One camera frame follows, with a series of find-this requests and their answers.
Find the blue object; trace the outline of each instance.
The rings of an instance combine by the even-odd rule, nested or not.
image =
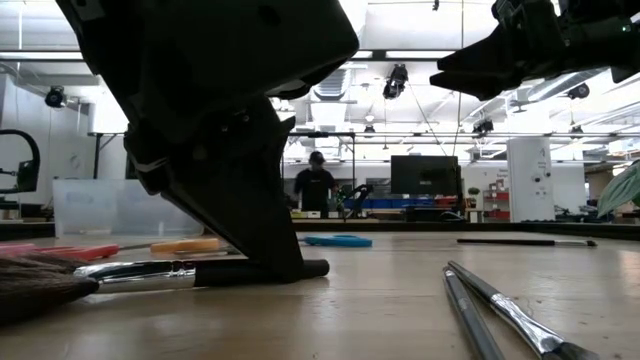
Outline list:
[[[342,246],[342,247],[371,247],[371,239],[355,235],[311,235],[304,238],[309,245]]]

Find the metal ferrule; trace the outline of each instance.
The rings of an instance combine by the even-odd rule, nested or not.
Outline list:
[[[110,294],[192,288],[196,280],[192,261],[116,262],[83,266],[73,273],[100,284],[96,293]]]
[[[558,348],[564,340],[553,330],[533,320],[503,294],[491,297],[491,306],[505,321],[513,326],[533,350],[542,356]]]

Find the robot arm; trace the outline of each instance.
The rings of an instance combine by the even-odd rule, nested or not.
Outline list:
[[[611,67],[614,82],[640,70],[640,12],[634,0],[497,0],[499,25],[484,40],[438,61],[431,84],[491,99],[536,78]]]
[[[279,161],[306,94],[358,49],[338,0],[57,0],[129,119],[125,148],[160,193],[284,282],[303,259]]]

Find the clear plastic bin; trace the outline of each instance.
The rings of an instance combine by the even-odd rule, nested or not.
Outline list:
[[[54,180],[56,237],[73,235],[174,237],[203,226],[138,180]]]

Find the white pillar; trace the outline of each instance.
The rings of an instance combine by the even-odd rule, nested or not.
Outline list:
[[[555,220],[549,138],[507,142],[512,222]]]

